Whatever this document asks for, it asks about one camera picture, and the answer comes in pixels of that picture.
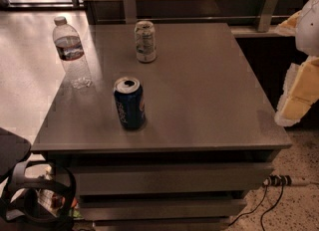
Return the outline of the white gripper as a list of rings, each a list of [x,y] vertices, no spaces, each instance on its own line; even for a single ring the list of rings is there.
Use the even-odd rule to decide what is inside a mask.
[[[296,48],[309,57],[301,65],[292,63],[287,70],[275,114],[281,126],[300,122],[319,100],[319,0],[309,0],[287,20],[278,24],[275,33],[294,37]]]

